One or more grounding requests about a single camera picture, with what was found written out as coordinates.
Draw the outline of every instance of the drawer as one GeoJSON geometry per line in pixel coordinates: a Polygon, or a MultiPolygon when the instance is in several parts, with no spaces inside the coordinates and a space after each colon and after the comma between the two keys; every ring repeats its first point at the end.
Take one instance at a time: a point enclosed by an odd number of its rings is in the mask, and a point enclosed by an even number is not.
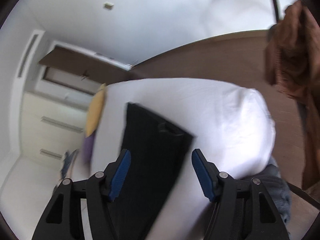
{"type": "Polygon", "coordinates": [[[41,134],[46,139],[64,143],[75,142],[79,145],[81,145],[84,137],[81,128],[28,112],[21,112],[21,129],[28,133],[41,134]]]}
{"type": "Polygon", "coordinates": [[[41,133],[28,129],[21,129],[22,154],[45,166],[59,170],[61,168],[62,156],[79,149],[78,142],[59,142],[45,138],[41,133]]]}
{"type": "Polygon", "coordinates": [[[22,111],[39,117],[57,120],[72,126],[84,128],[86,122],[86,111],[49,99],[25,93],[23,96],[22,111]]]}

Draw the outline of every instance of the air vent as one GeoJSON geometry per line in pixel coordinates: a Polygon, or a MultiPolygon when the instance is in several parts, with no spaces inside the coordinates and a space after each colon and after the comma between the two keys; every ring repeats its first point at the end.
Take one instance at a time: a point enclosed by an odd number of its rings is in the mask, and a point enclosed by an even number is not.
{"type": "Polygon", "coordinates": [[[19,78],[22,77],[22,73],[23,73],[23,70],[24,70],[24,66],[25,66],[25,64],[26,64],[26,62],[27,62],[27,59],[28,59],[29,54],[30,54],[30,51],[31,51],[33,45],[35,44],[36,39],[37,39],[38,36],[39,36],[39,34],[33,35],[32,40],[31,40],[30,43],[29,43],[28,49],[27,49],[26,53],[25,53],[24,56],[23,56],[23,60],[22,60],[22,62],[21,62],[21,65],[20,65],[20,68],[19,68],[19,72],[18,72],[18,77],[19,77],[19,78]]]}

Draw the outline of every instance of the brown towel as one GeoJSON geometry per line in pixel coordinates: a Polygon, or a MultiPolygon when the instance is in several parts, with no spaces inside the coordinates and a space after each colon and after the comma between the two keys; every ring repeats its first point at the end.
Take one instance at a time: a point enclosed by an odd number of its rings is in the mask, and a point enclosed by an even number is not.
{"type": "Polygon", "coordinates": [[[306,105],[302,189],[320,181],[320,27],[301,0],[285,10],[266,48],[265,78],[306,105]]]}

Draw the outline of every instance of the bed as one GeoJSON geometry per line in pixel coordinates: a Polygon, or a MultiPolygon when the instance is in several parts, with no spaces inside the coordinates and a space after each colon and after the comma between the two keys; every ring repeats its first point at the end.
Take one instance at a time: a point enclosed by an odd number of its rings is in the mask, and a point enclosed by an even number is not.
{"type": "MultiPolygon", "coordinates": [[[[91,160],[90,175],[116,160],[127,102],[139,103],[195,136],[182,172],[147,239],[187,239],[209,204],[191,165],[200,148],[208,161],[234,178],[264,169],[273,149],[274,122],[262,95],[227,82],[204,79],[143,79],[109,85],[91,160]]],[[[91,237],[83,208],[84,232],[91,237]]]]}

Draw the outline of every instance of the purple pillow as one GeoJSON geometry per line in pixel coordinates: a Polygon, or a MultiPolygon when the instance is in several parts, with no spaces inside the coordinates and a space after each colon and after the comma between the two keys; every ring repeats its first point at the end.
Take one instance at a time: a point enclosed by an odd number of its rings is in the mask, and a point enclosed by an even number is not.
{"type": "Polygon", "coordinates": [[[90,136],[84,137],[83,145],[82,145],[82,158],[84,163],[91,161],[95,138],[96,138],[96,131],[94,131],[90,136]]]}

